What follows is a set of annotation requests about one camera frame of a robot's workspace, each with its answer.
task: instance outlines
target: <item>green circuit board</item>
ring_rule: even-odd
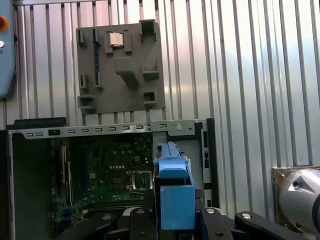
[[[152,188],[151,133],[50,140],[55,235],[91,208],[141,202]]]

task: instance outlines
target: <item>emergency stop button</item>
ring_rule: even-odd
[[[9,27],[8,20],[4,16],[0,16],[0,32],[7,30]]]

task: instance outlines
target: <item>silver metal panel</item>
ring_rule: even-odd
[[[194,94],[191,73],[189,26],[187,5],[184,0],[175,0],[171,3],[171,17],[175,34],[173,34],[175,53],[177,94],[181,106],[182,119],[194,119]]]
[[[304,108],[304,93],[302,85],[301,64],[303,59],[299,53],[299,42],[297,26],[294,25],[296,19],[296,9],[294,1],[280,1],[280,16],[283,19],[284,29],[282,31],[282,41],[285,41],[284,57],[286,67],[286,82],[289,99],[290,129],[292,141],[293,164],[309,164],[307,146],[307,126]]]
[[[238,60],[241,65],[240,77],[240,91],[242,102],[242,114],[245,117],[244,123],[244,142],[246,144],[246,166],[247,174],[251,179],[254,177],[255,185],[263,186],[262,177],[262,163],[261,163],[261,149],[260,149],[260,133],[259,133],[259,121],[258,121],[258,108],[257,108],[257,92],[255,83],[255,62],[253,60],[253,42],[248,35],[250,32],[250,21],[253,24],[254,20],[250,15],[250,6],[248,1],[237,1],[237,22],[238,22],[238,34],[239,34],[239,47]],[[249,194],[251,194],[250,210],[259,214],[266,215],[265,211],[265,195],[264,189],[252,186],[249,184]]]
[[[50,42],[50,70],[51,70],[51,91],[52,91],[52,117],[64,117],[67,114],[66,108],[66,80],[64,42],[62,29],[61,4],[49,5],[49,42]]]
[[[226,111],[228,134],[230,144],[230,166],[231,174],[233,175],[234,194],[235,194],[235,210],[236,212],[250,209],[249,186],[243,184],[247,181],[247,166],[245,153],[245,136],[244,136],[244,111],[242,105],[241,86],[238,69],[241,69],[238,62],[236,31],[234,22],[234,9],[232,0],[221,1],[221,15],[224,46],[222,63],[224,66],[223,78],[225,82],[226,93]]]
[[[64,73],[65,73],[65,88],[66,88],[66,116],[67,124],[69,126],[77,125],[77,102],[76,89],[74,78],[74,58],[73,58],[73,26],[72,26],[72,5],[70,3],[64,4],[62,10],[63,25],[63,40],[64,40]]]
[[[36,117],[50,118],[53,113],[52,85],[49,70],[49,44],[46,5],[33,7],[34,19],[34,79],[36,80]]]
[[[18,77],[20,82],[20,89],[18,89],[18,92],[20,91],[20,102],[21,102],[21,114],[22,118],[27,119],[29,118],[29,96],[28,96],[28,70],[27,70],[27,46],[26,46],[26,21],[25,21],[25,11],[22,6],[19,6],[17,8],[17,23],[21,23],[22,27],[17,27],[17,35],[21,36],[19,38],[19,46],[18,46],[18,52],[19,52],[19,59],[23,59],[23,61],[19,61],[18,65]]]
[[[217,1],[205,1],[206,26],[208,36],[208,56],[212,98],[215,121],[215,137],[219,181],[220,207],[230,216],[236,214],[234,186],[230,168],[230,151],[228,148],[227,113],[223,77],[221,35]]]
[[[255,210],[273,219],[272,167],[320,163],[317,0],[16,3],[18,80],[0,102],[1,129],[53,116],[69,126],[215,118],[220,207],[230,216]],[[75,29],[152,18],[165,109],[83,117]]]
[[[263,11],[263,6],[258,1],[259,8]],[[268,51],[266,49],[264,56],[265,70],[269,73],[270,80],[268,86],[270,91],[267,92],[268,100],[268,114],[269,122],[273,123],[274,132],[270,132],[270,147],[271,147],[271,159],[273,164],[278,166],[285,166],[286,164],[293,164],[292,157],[292,144],[291,144],[291,131],[290,131],[290,117],[289,117],[289,105],[288,105],[288,94],[287,94],[287,83],[286,83],[286,71],[285,71],[285,60],[283,54],[283,42],[281,32],[281,20],[280,20],[280,6],[279,1],[265,3],[265,14],[267,16],[266,22],[262,22],[262,26],[268,23],[271,27],[269,31],[269,52],[271,52],[271,68],[268,64]]]
[[[272,109],[272,94],[271,94],[271,77],[268,61],[268,49],[266,30],[263,26],[266,25],[264,3],[262,1],[251,2],[252,12],[252,29],[254,38],[252,38],[252,49],[256,54],[256,69],[255,69],[255,85],[257,89],[257,109],[260,131],[260,150],[261,150],[261,167],[264,190],[265,216],[273,219],[273,188],[272,177],[266,170],[270,169],[273,164],[277,164],[276,157],[272,157],[271,152],[275,153],[275,141],[271,143],[271,139],[275,138],[275,132],[269,131],[269,125],[274,127],[273,109]]]
[[[314,147],[320,145],[320,106],[318,92],[317,67],[319,62],[315,58],[315,46],[312,29],[311,5],[310,1],[297,2],[300,30],[300,54],[303,60],[301,68],[303,69],[302,87],[304,88],[306,133],[308,140],[309,162],[311,165],[320,164],[320,148]]]
[[[202,13],[202,2],[190,0],[187,5],[189,26],[189,47],[191,53],[192,84],[195,96],[194,110],[195,118],[206,119],[210,117],[209,86],[207,61],[203,53],[206,52],[204,20]]]
[[[74,75],[74,102],[76,111],[76,124],[81,126],[84,124],[83,116],[80,109],[77,107],[77,97],[80,95],[79,90],[79,73],[78,73],[78,53],[77,53],[77,41],[76,41],[76,29],[79,26],[80,19],[78,19],[78,6],[77,3],[71,4],[71,31],[72,31],[72,50],[73,50],[73,75]]]

